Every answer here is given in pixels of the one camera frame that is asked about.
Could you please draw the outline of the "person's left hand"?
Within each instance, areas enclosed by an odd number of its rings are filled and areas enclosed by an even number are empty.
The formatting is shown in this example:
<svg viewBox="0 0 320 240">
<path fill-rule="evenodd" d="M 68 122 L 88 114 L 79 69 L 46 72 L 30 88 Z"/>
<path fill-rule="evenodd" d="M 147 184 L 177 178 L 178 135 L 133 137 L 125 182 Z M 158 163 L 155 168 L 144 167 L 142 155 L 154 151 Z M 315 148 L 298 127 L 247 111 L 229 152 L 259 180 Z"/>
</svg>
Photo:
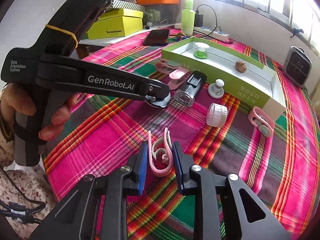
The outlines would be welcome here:
<svg viewBox="0 0 320 240">
<path fill-rule="evenodd" d="M 52 115 L 50 123 L 39 131 L 41 140 L 52 140 L 63 131 L 65 123 L 71 117 L 71 110 L 75 106 L 77 99 L 78 95 L 73 94 Z M 21 86 L 10 83 L 3 89 L 1 94 L 1 129 L 6 139 L 9 139 L 14 133 L 13 124 L 16 112 L 33 116 L 36 113 L 36 107 L 33 100 Z"/>
</svg>

